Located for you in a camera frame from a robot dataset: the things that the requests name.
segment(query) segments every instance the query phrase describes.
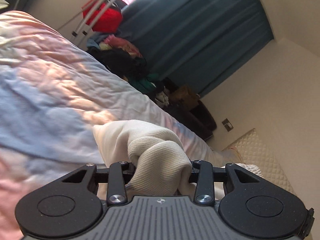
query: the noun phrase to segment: bedsheet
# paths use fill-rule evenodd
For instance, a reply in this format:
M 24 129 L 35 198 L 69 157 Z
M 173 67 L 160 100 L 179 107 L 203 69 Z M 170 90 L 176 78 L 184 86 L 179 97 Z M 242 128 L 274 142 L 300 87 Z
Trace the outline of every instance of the bedsheet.
M 143 120 L 174 131 L 191 160 L 222 157 L 93 57 L 27 13 L 0 15 L 0 221 L 26 192 L 103 160 L 92 127 Z M 0 239 L 18 239 L 16 225 Z

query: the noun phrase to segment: pile of clothes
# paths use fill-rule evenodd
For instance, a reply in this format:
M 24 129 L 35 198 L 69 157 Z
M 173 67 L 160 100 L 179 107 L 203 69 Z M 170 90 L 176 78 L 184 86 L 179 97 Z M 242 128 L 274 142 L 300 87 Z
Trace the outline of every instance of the pile of clothes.
M 96 33 L 87 42 L 88 53 L 113 74 L 147 95 L 161 108 L 169 105 L 168 90 L 156 73 L 150 73 L 139 50 L 114 34 Z

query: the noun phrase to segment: white quilted panel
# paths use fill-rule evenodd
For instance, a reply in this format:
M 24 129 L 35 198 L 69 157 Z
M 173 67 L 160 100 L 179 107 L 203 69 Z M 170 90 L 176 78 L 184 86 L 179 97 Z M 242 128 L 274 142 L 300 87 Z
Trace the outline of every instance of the white quilted panel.
M 245 164 L 257 165 L 266 180 L 295 194 L 273 152 L 261 141 L 255 129 L 236 140 L 231 146 L 237 148 Z

